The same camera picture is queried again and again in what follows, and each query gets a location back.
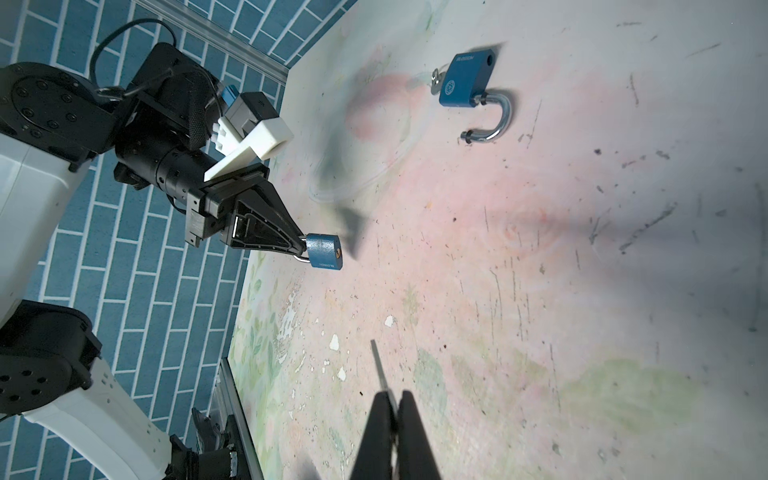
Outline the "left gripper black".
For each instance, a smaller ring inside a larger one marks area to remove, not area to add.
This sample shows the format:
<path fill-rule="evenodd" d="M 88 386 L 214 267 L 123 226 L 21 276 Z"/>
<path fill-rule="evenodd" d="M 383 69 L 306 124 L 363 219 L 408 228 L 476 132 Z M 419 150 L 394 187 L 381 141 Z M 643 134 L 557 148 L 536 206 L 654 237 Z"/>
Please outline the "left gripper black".
<path fill-rule="evenodd" d="M 174 133 L 138 131 L 118 139 L 115 179 L 141 190 L 153 186 L 185 214 L 185 241 L 197 247 L 216 234 L 233 249 L 292 256 L 306 252 L 302 230 L 261 163 L 206 181 L 215 164 L 185 147 Z"/>

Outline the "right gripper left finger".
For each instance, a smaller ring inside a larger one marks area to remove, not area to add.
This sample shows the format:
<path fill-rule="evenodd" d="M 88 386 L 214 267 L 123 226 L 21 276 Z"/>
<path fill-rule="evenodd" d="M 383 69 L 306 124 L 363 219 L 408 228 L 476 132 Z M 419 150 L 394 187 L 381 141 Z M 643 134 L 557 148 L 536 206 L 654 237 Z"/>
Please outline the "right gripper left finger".
<path fill-rule="evenodd" d="M 391 480 L 392 450 L 396 432 L 395 414 L 389 395 L 378 392 L 373 399 L 350 480 Z"/>

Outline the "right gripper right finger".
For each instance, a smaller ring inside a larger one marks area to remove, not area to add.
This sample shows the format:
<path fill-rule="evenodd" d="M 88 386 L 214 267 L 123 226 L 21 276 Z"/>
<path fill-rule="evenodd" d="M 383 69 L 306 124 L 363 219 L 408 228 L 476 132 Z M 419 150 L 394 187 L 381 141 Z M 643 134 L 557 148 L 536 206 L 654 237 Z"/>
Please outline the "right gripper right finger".
<path fill-rule="evenodd" d="M 402 480 L 441 480 L 415 397 L 402 392 L 397 416 L 398 475 Z"/>

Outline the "blue padlock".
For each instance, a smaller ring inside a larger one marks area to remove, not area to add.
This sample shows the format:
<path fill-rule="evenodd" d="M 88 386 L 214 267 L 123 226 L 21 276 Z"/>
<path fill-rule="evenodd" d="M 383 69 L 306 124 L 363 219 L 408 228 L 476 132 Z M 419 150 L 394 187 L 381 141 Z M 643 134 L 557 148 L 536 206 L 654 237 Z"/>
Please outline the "blue padlock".
<path fill-rule="evenodd" d="M 475 108 L 496 105 L 500 119 L 492 129 L 469 128 L 459 140 L 467 145 L 487 144 L 497 140 L 509 128 L 513 101 L 508 93 L 490 91 L 487 86 L 496 64 L 497 50 L 487 48 L 456 54 L 449 65 L 434 69 L 430 78 L 430 92 L 439 104 L 449 108 Z"/>
<path fill-rule="evenodd" d="M 341 270 L 343 252 L 340 238 L 329 234 L 308 234 L 303 238 L 305 253 L 295 255 L 300 262 L 308 263 L 313 268 Z"/>

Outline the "aluminium mounting rail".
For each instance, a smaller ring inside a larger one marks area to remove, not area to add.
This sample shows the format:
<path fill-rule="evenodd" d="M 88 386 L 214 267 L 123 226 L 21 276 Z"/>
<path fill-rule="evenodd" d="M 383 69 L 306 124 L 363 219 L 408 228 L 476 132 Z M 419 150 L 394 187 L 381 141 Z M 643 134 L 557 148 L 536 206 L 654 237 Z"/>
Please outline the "aluminium mounting rail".
<path fill-rule="evenodd" d="M 230 447 L 233 479 L 263 480 L 264 475 L 248 428 L 246 415 L 226 357 L 220 359 L 210 414 L 221 431 L 220 443 Z"/>

